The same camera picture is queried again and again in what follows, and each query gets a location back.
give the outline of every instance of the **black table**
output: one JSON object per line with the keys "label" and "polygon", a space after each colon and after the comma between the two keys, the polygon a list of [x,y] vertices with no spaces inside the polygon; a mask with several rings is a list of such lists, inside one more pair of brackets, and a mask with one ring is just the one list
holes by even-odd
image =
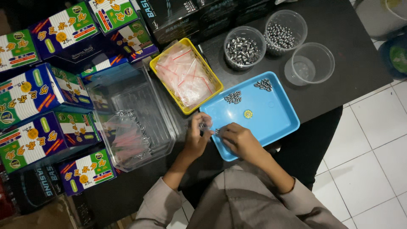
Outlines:
{"label": "black table", "polygon": [[[321,43],[331,50],[335,57],[335,71],[331,78],[321,84],[302,87],[289,83],[284,76],[284,65],[293,51],[278,58],[266,55],[260,63],[248,71],[234,72],[224,61],[223,42],[227,33],[223,33],[201,43],[201,46],[203,54],[225,89],[263,72],[273,71],[283,85],[298,118],[304,123],[392,82],[349,0],[301,0],[281,4],[275,11],[281,9],[290,9],[303,16],[308,26],[305,42]],[[252,21],[247,25],[263,32],[267,18]],[[177,142],[170,155],[85,191],[100,227],[136,212],[144,194],[160,176],[165,174],[183,148],[185,130],[190,117],[181,113],[157,77],[154,75],[151,77],[172,118]],[[237,160],[223,161],[211,142],[203,156],[188,169],[180,188],[213,176],[236,162]]]}

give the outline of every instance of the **floor tile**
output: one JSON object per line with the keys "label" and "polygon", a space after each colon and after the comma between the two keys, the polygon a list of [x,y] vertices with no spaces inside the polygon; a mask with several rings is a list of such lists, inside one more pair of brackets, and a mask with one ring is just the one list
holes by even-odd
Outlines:
{"label": "floor tile", "polygon": [[185,201],[182,204],[182,208],[184,209],[186,218],[188,219],[188,222],[189,222],[189,220],[191,219],[191,216],[194,213],[195,209],[194,209],[194,207],[192,207],[192,205],[191,205],[191,203],[189,203],[189,201]]}
{"label": "floor tile", "polygon": [[374,94],[377,94],[377,93],[379,93],[379,92],[381,92],[381,91],[383,91],[384,89],[387,89],[387,88],[389,88],[389,87],[391,87],[390,84],[384,85],[383,87],[381,87],[381,88],[379,88],[379,89],[376,89],[376,90],[374,90],[374,91],[372,91],[372,92],[369,92],[369,93],[366,94],[366,95],[360,96],[359,98],[350,101],[349,104],[352,105],[352,104],[354,104],[354,103],[357,103],[357,102],[361,101],[362,99],[366,99],[367,97],[370,97],[370,96],[372,96],[372,95],[374,95]]}
{"label": "floor tile", "polygon": [[316,176],[318,176],[319,174],[326,172],[326,171],[328,171],[328,168],[326,167],[324,160],[322,160],[321,164],[318,167]]}
{"label": "floor tile", "polygon": [[397,198],[386,201],[353,217],[358,229],[405,229],[407,217]]}
{"label": "floor tile", "polygon": [[186,229],[188,220],[182,208],[175,212],[173,220],[168,224],[167,229]]}
{"label": "floor tile", "polygon": [[324,156],[327,167],[332,169],[371,150],[352,109],[345,108]]}
{"label": "floor tile", "polygon": [[339,221],[350,218],[341,194],[339,194],[329,172],[322,173],[315,177],[312,193],[314,193],[317,199],[321,201]]}
{"label": "floor tile", "polygon": [[356,229],[355,223],[353,222],[353,219],[350,218],[348,220],[345,220],[342,222],[348,229]]}
{"label": "floor tile", "polygon": [[404,82],[404,81],[406,81],[407,80],[407,77],[404,77],[404,78],[394,78],[393,79],[393,82],[391,83],[391,85],[392,86],[394,86],[394,85],[396,85],[396,84],[399,84],[399,83],[401,83],[401,82]]}
{"label": "floor tile", "polygon": [[407,134],[407,114],[393,88],[388,88],[350,107],[372,149]]}
{"label": "floor tile", "polygon": [[178,193],[181,196],[182,202],[184,203],[186,201],[186,198],[185,198],[184,194],[182,193],[182,191],[179,191]]}
{"label": "floor tile", "polygon": [[374,150],[396,196],[407,192],[407,135]]}
{"label": "floor tile", "polygon": [[397,93],[401,104],[407,110],[407,81],[394,85],[393,89]]}
{"label": "floor tile", "polygon": [[407,192],[399,195],[397,198],[400,201],[400,204],[403,207],[404,212],[407,213]]}
{"label": "floor tile", "polygon": [[373,152],[329,172],[352,217],[395,197]]}
{"label": "floor tile", "polygon": [[386,41],[376,41],[374,44],[374,46],[376,47],[376,50],[379,50],[380,46]]}

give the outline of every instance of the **yellow basket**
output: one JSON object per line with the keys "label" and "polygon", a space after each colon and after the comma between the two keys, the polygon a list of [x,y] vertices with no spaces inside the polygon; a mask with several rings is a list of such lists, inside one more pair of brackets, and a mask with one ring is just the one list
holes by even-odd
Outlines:
{"label": "yellow basket", "polygon": [[[192,42],[188,39],[188,38],[182,38],[179,42],[181,42],[182,44],[186,45],[186,46],[190,46],[192,48],[192,51],[194,52],[194,55],[197,59],[201,60],[201,65],[204,68],[206,75],[209,79],[209,81],[215,86],[215,90],[216,92],[213,93],[211,96],[209,96],[208,98],[206,98],[205,100],[203,100],[200,104],[196,105],[193,108],[189,108],[186,107],[182,101],[178,98],[178,96],[176,96],[174,94],[174,92],[169,89],[167,87],[167,85],[165,85],[165,83],[160,80],[162,82],[162,84],[165,86],[165,88],[167,89],[167,91],[170,93],[170,95],[175,99],[175,102],[178,104],[179,108],[182,110],[182,112],[185,115],[190,115],[194,110],[196,110],[198,107],[200,107],[202,104],[206,103],[206,101],[210,100],[211,98],[213,98],[215,95],[219,94],[221,91],[223,91],[223,84],[221,83],[221,81],[218,79],[218,77],[215,75],[215,73],[213,73],[212,69],[210,69],[209,65],[206,63],[206,61],[202,58],[201,54],[197,51],[197,49],[195,48],[195,46],[192,44]],[[168,48],[167,50],[165,50],[164,52],[162,52],[160,55],[158,55],[156,58],[154,58],[153,60],[150,61],[150,68],[153,70],[153,72],[155,74],[157,74],[157,70],[155,68],[155,66],[157,65],[157,61],[160,59],[161,55],[163,54],[167,54],[168,51],[171,48]]]}

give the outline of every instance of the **plastic cup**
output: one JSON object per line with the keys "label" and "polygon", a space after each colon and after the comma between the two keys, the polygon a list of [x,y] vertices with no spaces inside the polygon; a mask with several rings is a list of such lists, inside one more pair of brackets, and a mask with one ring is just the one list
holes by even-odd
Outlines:
{"label": "plastic cup", "polygon": [[[238,64],[232,61],[232,59],[229,57],[229,55],[226,53],[227,49],[227,42],[230,42],[232,39],[236,39],[237,37],[244,37],[244,38],[250,38],[251,40],[255,41],[257,44],[258,48],[258,54],[259,58],[257,59],[256,62],[248,65],[243,65],[243,64]],[[260,62],[264,54],[266,53],[266,41],[263,37],[263,35],[260,33],[259,30],[249,27],[249,26],[240,26],[232,29],[228,35],[226,36],[225,42],[223,44],[223,51],[225,53],[225,58],[226,58],[226,63],[233,69],[233,70],[247,70],[248,68],[254,66],[258,62]]]}
{"label": "plastic cup", "polygon": [[326,81],[334,69],[335,59],[328,48],[319,43],[305,43],[287,61],[284,73],[288,81],[303,86]]}
{"label": "plastic cup", "polygon": [[[269,38],[267,34],[267,27],[273,24],[279,24],[282,27],[290,28],[291,32],[293,33],[294,37],[294,47],[293,48],[281,48],[275,45]],[[308,27],[305,23],[304,18],[292,11],[292,10],[280,10],[273,13],[266,22],[266,27],[264,30],[264,38],[267,44],[267,52],[271,55],[281,56],[284,53],[294,50],[302,45],[305,41],[305,38],[308,33]]]}

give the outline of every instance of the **hand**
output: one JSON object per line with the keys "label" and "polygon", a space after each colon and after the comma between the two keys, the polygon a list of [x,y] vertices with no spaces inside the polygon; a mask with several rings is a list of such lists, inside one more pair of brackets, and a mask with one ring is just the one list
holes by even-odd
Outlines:
{"label": "hand", "polygon": [[199,124],[210,119],[211,117],[204,112],[197,113],[192,117],[191,127],[188,129],[184,150],[182,151],[186,158],[192,160],[191,163],[202,156],[209,138],[214,134],[212,130],[207,130],[203,133],[203,136],[200,135]]}
{"label": "hand", "polygon": [[265,156],[269,156],[252,132],[237,123],[222,127],[219,136],[235,154],[251,164],[259,165]]}

